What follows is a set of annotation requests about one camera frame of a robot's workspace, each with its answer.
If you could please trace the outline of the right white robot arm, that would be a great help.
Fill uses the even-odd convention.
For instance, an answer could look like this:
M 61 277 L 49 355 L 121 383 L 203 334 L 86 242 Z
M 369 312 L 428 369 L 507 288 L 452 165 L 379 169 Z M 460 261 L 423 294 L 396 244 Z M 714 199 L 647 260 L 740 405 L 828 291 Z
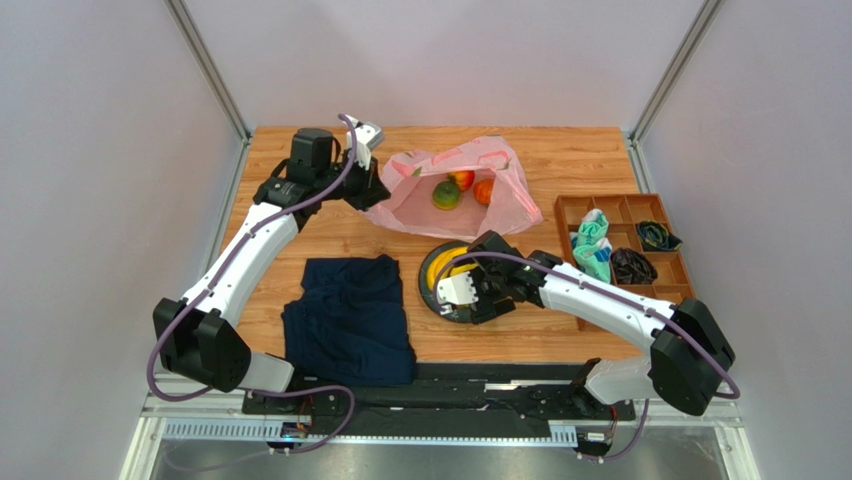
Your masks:
M 700 300 L 687 297 L 674 304 L 634 294 L 547 252 L 523 256 L 493 231 L 470 244 L 462 258 L 477 265 L 470 283 L 473 298 L 494 294 L 564 312 L 639 349 L 629 359 L 599 360 L 580 377 L 581 387 L 602 404 L 660 399 L 701 416 L 713 399 L 741 396 L 729 373 L 734 350 Z

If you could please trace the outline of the pink plastic bag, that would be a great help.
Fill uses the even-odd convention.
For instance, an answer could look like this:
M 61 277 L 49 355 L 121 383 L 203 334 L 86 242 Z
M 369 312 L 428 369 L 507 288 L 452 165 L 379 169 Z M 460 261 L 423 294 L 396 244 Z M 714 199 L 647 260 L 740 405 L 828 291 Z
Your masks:
M 390 198 L 366 217 L 390 230 L 469 241 L 489 230 L 520 233 L 543 220 L 517 153 L 500 135 L 441 153 L 395 154 L 380 179 Z

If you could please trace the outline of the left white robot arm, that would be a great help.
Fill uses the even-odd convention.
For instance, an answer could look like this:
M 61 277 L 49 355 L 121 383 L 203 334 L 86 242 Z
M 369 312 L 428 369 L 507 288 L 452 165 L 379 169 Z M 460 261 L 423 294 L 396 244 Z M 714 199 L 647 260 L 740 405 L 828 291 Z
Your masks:
M 237 331 L 242 312 L 280 251 L 303 230 L 323 202 L 343 200 L 367 211 L 389 199 L 374 150 L 383 130 L 344 116 L 340 143 L 328 130 L 301 128 L 290 154 L 252 198 L 246 218 L 219 258 L 180 299 L 163 298 L 153 312 L 157 343 L 148 381 L 160 398 L 155 367 L 202 384 L 202 390 L 285 392 L 294 374 L 288 361 L 252 350 Z

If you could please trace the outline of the yellow banana bunch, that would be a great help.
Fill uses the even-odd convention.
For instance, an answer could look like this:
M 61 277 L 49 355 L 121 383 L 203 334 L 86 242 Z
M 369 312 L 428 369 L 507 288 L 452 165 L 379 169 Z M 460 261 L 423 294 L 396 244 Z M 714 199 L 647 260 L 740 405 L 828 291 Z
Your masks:
M 466 244 L 447 243 L 436 248 L 431 253 L 431 260 L 428 261 L 426 265 L 426 282 L 428 289 L 433 290 L 439 279 L 476 269 L 478 265 L 473 260 L 463 261 L 455 263 L 447 272 L 441 275 L 441 272 L 447 264 L 456 257 L 466 253 Z

